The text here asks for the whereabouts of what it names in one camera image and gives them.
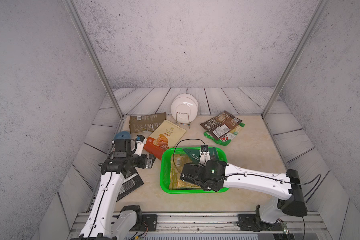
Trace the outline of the metal corner post left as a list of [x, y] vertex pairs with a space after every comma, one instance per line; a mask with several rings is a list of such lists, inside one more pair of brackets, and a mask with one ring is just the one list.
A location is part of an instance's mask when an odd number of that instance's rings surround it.
[[80, 18], [80, 15], [79, 15], [79, 12], [75, 6], [75, 2], [72, 1], [72, 0], [64, 0], [63, 3], [65, 4], [65, 7], [71, 17], [71, 20], [79, 34], [79, 37], [80, 39], [82, 40], [84, 46], [85, 46], [85, 49], [88, 53], [88, 56], [92, 62], [92, 64], [94, 65], [95, 67], [95, 70], [100, 78], [100, 81], [102, 83], [102, 85], [104, 86], [105, 88], [105, 91], [107, 93], [107, 96], [110, 98], [110, 101], [111, 101], [111, 104], [113, 105], [113, 107], [115, 108], [116, 110], [116, 113], [117, 115], [120, 117], [120, 118], [123, 118], [124, 117], [124, 114], [117, 102], [117, 99], [114, 95], [114, 92], [110, 86], [110, 83], [107, 79], [107, 76], [103, 70], [103, 67], [100, 63], [100, 60], [95, 52], [95, 49], [91, 43], [91, 40], [88, 36], [88, 33], [85, 29], [85, 26]]

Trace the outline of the green plastic basket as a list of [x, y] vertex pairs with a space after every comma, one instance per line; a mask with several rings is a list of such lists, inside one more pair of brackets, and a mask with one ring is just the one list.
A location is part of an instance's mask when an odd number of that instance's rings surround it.
[[[227, 156], [225, 152], [216, 147], [216, 152], [219, 156], [220, 161], [227, 162]], [[160, 173], [160, 186], [162, 190], [168, 194], [202, 194], [202, 193], [213, 193], [213, 191], [203, 191], [202, 189], [180, 189], [180, 190], [170, 190], [171, 183], [171, 165], [173, 154], [185, 155], [186, 153], [182, 148], [171, 148], [166, 150], [161, 159], [161, 173]], [[229, 188], [222, 188], [217, 193], [224, 193], [228, 191]]]

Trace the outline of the metal corner post right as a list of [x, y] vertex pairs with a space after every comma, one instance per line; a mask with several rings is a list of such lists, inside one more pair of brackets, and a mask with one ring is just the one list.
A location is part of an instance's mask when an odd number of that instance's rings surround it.
[[277, 99], [277, 96], [280, 94], [281, 90], [283, 89], [284, 85], [286, 84], [290, 74], [293, 71], [293, 68], [295, 67], [296, 63], [298, 62], [301, 54], [304, 51], [305, 46], [307, 45], [308, 41], [310, 40], [312, 34], [315, 31], [315, 28], [317, 27], [321, 17], [323, 16], [325, 10], [328, 7], [329, 0], [320, 0], [306, 29], [304, 30], [297, 47], [295, 48], [286, 68], [284, 69], [281, 77], [279, 78], [273, 93], [271, 94], [271, 97], [263, 110], [263, 113], [261, 114], [263, 120], [266, 119], [266, 116], [270, 113], [270, 110], [272, 109], [274, 102]]

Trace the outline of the white plate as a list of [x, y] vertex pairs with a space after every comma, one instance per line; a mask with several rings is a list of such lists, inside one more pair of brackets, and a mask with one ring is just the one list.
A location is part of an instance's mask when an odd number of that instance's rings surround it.
[[171, 105], [172, 117], [176, 120], [176, 112], [189, 113], [191, 122], [197, 117], [199, 103], [191, 94], [180, 94]]

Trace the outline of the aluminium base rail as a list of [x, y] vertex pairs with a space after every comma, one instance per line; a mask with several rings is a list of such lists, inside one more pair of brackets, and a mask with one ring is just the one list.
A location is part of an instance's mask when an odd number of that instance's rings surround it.
[[223, 238], [276, 240], [330, 240], [327, 226], [318, 213], [305, 217], [284, 216], [274, 224], [257, 224], [254, 213], [144, 213], [143, 220], [127, 235], [152, 239], [159, 235], [166, 240]]

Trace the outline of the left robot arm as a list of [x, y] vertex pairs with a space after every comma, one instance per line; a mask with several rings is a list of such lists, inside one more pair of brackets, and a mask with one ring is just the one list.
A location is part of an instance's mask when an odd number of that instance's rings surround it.
[[114, 207], [128, 171], [133, 168], [150, 169], [156, 157], [152, 154], [132, 154], [106, 159], [101, 165], [101, 180], [92, 211], [78, 240], [123, 240], [130, 231], [148, 231], [140, 206], [125, 206], [117, 219]]

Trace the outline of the green white acefood bag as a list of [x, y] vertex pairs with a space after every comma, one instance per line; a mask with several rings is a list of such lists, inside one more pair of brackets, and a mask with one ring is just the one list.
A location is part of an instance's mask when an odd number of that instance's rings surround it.
[[244, 123], [239, 123], [233, 130], [223, 135], [218, 140], [215, 140], [208, 132], [204, 132], [204, 136], [212, 140], [214, 143], [226, 147], [231, 143], [231, 141], [234, 140], [234, 138], [240, 133], [240, 131], [243, 129], [244, 126], [245, 126]]

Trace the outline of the black snack bag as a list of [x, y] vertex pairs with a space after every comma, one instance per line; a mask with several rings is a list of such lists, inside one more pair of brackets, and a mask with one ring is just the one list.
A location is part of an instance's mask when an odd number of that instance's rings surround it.
[[144, 182], [136, 168], [132, 168], [127, 171], [125, 180], [117, 197], [117, 202], [138, 189], [139, 187], [141, 187], [143, 184]]

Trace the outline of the blue bowl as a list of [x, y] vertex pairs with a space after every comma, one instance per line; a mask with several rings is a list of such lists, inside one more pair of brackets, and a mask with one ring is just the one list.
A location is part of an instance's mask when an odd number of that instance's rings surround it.
[[131, 134], [128, 131], [121, 131], [114, 136], [114, 140], [131, 139]]

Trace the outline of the brown chips bag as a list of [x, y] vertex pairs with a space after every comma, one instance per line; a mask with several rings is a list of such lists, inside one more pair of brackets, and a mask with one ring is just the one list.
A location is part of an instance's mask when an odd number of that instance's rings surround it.
[[242, 120], [233, 114], [223, 111], [217, 116], [201, 123], [201, 126], [215, 139], [218, 140], [237, 127]]

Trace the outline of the olive brown Lerna bag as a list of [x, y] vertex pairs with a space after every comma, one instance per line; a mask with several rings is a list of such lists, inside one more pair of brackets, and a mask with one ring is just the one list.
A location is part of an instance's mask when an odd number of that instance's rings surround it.
[[131, 116], [130, 133], [154, 132], [167, 119], [167, 114], [158, 113], [144, 116]]

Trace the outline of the cassava chips bag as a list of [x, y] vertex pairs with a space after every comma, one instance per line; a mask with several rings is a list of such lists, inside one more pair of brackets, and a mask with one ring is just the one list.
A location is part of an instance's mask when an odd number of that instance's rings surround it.
[[186, 132], [186, 129], [168, 120], [164, 120], [147, 138], [144, 150], [161, 160], [164, 152], [170, 148], [174, 148]]

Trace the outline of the metal corner post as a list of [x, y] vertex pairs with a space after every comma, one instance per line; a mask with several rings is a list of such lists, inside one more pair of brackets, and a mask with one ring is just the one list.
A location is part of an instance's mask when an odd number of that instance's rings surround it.
[[111, 101], [111, 104], [113, 105], [113, 107], [115, 108], [116, 110], [116, 113], [117, 115], [120, 117], [120, 118], [123, 118], [124, 117], [124, 114], [117, 102], [117, 99], [114, 95], [114, 92], [110, 86], [110, 83], [107, 79], [107, 76], [103, 70], [103, 67], [100, 63], [100, 60], [95, 52], [95, 49], [91, 43], [91, 40], [88, 36], [88, 33], [85, 29], [85, 26], [80, 18], [80, 15], [79, 15], [79, 12], [75, 6], [75, 2], [72, 1], [72, 0], [64, 0], [63, 3], [65, 4], [65, 7], [71, 17], [71, 20], [79, 34], [79, 37], [80, 39], [82, 40], [84, 46], [85, 46], [85, 49], [88, 53], [88, 56], [92, 62], [92, 64], [94, 65], [95, 67], [95, 70], [100, 78], [100, 81], [102, 83], [102, 85], [104, 86], [105, 88], [105, 91], [107, 93], [107, 96], [110, 98], [110, 101]]
[[310, 40], [312, 34], [315, 31], [315, 28], [317, 27], [321, 17], [323, 16], [325, 10], [328, 7], [329, 0], [320, 0], [306, 29], [304, 30], [297, 47], [295, 48], [286, 68], [284, 69], [281, 77], [279, 78], [273, 93], [271, 94], [271, 97], [263, 110], [263, 113], [261, 114], [263, 120], [266, 119], [266, 116], [270, 113], [270, 110], [272, 109], [274, 102], [277, 99], [277, 96], [280, 94], [281, 90], [283, 89], [284, 85], [286, 84], [290, 74], [293, 71], [293, 68], [295, 67], [296, 63], [298, 62], [301, 54], [304, 51], [305, 46], [307, 45], [308, 41]]

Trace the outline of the tan kraft chips bag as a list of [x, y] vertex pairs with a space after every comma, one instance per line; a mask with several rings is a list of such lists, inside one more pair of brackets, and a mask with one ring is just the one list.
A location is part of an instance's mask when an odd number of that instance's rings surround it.
[[170, 190], [195, 190], [201, 189], [195, 184], [191, 184], [180, 179], [183, 167], [192, 160], [186, 154], [173, 155], [174, 160], [171, 161], [171, 177], [170, 177]]

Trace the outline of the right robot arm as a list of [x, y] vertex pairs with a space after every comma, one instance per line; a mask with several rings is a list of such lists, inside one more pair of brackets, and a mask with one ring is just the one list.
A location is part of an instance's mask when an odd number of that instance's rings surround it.
[[302, 183], [296, 170], [273, 174], [237, 167], [224, 161], [208, 160], [205, 164], [185, 164], [180, 180], [199, 186], [203, 191], [238, 188], [272, 196], [265, 205], [256, 206], [254, 214], [240, 214], [237, 226], [242, 231], [279, 231], [282, 217], [305, 217], [307, 208]]

